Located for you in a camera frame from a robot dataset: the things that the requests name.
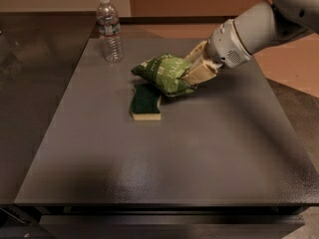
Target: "green bag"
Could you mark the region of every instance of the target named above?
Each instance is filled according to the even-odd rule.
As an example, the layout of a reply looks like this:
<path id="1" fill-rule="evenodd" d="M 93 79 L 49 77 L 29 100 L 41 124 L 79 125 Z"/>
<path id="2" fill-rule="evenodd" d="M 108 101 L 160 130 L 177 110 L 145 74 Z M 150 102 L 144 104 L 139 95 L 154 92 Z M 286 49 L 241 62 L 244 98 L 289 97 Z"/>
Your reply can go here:
<path id="1" fill-rule="evenodd" d="M 142 77 L 156 86 L 168 97 L 190 94 L 196 86 L 190 86 L 181 79 L 192 62 L 183 58 L 164 54 L 145 61 L 132 69 L 133 74 Z"/>

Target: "green chip bag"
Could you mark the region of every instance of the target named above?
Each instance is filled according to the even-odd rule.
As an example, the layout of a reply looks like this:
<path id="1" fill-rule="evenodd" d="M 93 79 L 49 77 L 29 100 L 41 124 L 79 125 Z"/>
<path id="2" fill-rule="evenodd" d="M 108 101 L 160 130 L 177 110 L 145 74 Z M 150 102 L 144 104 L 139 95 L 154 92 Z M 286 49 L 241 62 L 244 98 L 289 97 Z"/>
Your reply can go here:
<path id="1" fill-rule="evenodd" d="M 134 67 L 132 72 L 152 83 L 168 97 L 190 94 L 194 87 L 181 79 L 192 63 L 183 58 L 164 54 Z"/>

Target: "sponge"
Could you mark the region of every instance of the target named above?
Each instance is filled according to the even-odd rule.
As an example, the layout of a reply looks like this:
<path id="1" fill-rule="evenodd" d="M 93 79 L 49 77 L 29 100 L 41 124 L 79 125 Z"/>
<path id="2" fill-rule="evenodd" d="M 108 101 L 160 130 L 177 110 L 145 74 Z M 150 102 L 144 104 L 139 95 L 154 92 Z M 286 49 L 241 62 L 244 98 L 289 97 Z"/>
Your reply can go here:
<path id="1" fill-rule="evenodd" d="M 160 90 L 152 84 L 143 84 L 135 85 L 135 92 L 131 102 L 133 120 L 160 120 Z"/>

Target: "bottle label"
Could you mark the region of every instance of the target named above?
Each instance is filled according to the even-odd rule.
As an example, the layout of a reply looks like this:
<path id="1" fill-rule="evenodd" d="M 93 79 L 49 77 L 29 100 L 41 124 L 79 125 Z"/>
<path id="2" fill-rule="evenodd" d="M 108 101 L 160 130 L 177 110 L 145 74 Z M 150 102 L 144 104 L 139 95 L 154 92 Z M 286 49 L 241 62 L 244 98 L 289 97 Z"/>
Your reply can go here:
<path id="1" fill-rule="evenodd" d="M 98 28 L 101 35 L 116 36 L 120 33 L 120 21 L 110 24 L 110 17 L 103 17 L 98 20 Z"/>

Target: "dark green sponge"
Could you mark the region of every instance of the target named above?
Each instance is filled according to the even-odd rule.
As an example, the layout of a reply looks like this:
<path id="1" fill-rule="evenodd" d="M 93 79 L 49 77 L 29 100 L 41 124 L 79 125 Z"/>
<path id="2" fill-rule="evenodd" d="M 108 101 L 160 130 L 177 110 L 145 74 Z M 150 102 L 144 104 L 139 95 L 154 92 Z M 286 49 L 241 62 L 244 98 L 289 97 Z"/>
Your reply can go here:
<path id="1" fill-rule="evenodd" d="M 131 102 L 134 120 L 160 120 L 161 92 L 152 84 L 135 85 L 136 94 Z"/>

